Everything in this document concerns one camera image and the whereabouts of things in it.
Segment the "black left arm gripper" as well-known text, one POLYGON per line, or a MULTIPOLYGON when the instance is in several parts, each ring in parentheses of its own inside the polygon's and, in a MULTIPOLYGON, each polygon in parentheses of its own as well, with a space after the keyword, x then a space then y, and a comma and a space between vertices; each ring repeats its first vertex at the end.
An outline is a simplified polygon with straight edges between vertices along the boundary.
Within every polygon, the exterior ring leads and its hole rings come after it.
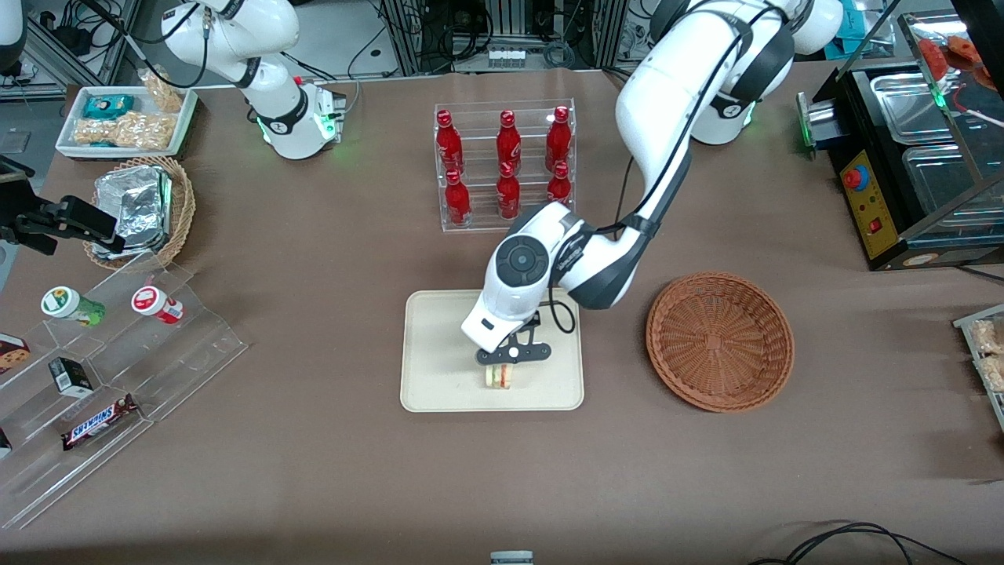
POLYGON ((534 341, 540 325, 540 312, 534 312, 528 322, 507 336, 494 351, 479 349, 475 361, 484 367, 485 377, 493 376, 493 366, 513 365, 513 374, 516 374, 522 370, 524 363, 549 359, 552 347, 548 343, 534 341))

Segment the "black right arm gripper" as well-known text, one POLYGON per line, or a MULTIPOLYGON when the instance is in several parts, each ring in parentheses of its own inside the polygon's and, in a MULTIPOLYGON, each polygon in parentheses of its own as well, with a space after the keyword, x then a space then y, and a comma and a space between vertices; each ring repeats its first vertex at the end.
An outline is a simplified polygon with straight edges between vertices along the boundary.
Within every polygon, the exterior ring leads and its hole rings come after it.
MULTIPOLYGON (((1 157, 1 236, 12 246, 26 246, 37 253, 53 255, 57 242, 55 224, 48 212, 50 202, 35 194, 30 179, 35 169, 1 157)), ((122 253, 126 240, 118 235, 118 219, 75 196, 65 196, 56 205, 57 234, 102 246, 108 253, 122 253)))

